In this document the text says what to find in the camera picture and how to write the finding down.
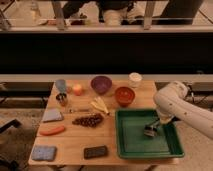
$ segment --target purple bowl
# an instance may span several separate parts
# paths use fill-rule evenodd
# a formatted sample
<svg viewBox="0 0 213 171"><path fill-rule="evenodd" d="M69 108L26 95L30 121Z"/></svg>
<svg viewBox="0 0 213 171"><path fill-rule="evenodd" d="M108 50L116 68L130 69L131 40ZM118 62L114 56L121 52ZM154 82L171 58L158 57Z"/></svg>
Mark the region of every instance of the purple bowl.
<svg viewBox="0 0 213 171"><path fill-rule="evenodd" d="M97 76L92 79L91 87L96 93L102 95L112 87L112 80L106 76Z"/></svg>

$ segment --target small can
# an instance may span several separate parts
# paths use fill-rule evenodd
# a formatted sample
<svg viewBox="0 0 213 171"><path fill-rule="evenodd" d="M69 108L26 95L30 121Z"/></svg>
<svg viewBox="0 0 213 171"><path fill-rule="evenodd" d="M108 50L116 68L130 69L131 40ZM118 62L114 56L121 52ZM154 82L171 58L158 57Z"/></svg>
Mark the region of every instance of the small can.
<svg viewBox="0 0 213 171"><path fill-rule="evenodd" d="M59 93L59 94L56 96L56 100L59 102L59 104L60 104L61 106L66 106L67 103L68 103L67 94L65 94L65 93Z"/></svg>
<svg viewBox="0 0 213 171"><path fill-rule="evenodd" d="M129 74L129 85L132 88L137 88L140 86L140 83L142 81L142 76L139 73L132 72Z"/></svg>

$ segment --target red bowl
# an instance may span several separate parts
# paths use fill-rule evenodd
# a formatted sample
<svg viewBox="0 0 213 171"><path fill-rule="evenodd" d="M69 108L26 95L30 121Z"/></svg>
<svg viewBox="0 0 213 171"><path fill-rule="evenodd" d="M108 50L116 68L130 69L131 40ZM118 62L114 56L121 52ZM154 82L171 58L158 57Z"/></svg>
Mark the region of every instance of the red bowl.
<svg viewBox="0 0 213 171"><path fill-rule="evenodd" d="M91 87L96 93L103 95L112 87L112 80L106 76L97 76L92 79Z"/></svg>
<svg viewBox="0 0 213 171"><path fill-rule="evenodd" d="M119 87L115 90L115 99L120 106L126 107L135 99L135 92L128 87Z"/></svg>

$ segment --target carrot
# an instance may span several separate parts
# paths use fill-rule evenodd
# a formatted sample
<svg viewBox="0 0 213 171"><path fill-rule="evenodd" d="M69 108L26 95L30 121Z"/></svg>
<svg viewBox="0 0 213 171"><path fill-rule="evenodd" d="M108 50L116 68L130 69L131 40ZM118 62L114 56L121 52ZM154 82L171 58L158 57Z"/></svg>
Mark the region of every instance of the carrot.
<svg viewBox="0 0 213 171"><path fill-rule="evenodd" d="M59 126L48 131L40 131L39 134L44 136L55 135L65 131L65 126Z"/></svg>

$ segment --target table leg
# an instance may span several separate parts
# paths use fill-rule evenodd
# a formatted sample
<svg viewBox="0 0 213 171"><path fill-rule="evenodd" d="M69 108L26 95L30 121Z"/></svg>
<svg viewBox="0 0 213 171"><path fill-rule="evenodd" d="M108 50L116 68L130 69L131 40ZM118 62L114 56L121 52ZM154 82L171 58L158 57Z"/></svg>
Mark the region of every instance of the table leg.
<svg viewBox="0 0 213 171"><path fill-rule="evenodd" d="M144 171L154 171L157 167L158 167L158 165L151 165L147 169L145 169Z"/></svg>
<svg viewBox="0 0 213 171"><path fill-rule="evenodd" d="M81 165L81 167L78 169L78 171L81 171L84 167L85 167L85 165Z"/></svg>
<svg viewBox="0 0 213 171"><path fill-rule="evenodd" d="M57 166L57 165L53 165L53 166L48 166L49 168L51 168L53 171L62 171L61 169L65 167L65 165L63 166Z"/></svg>

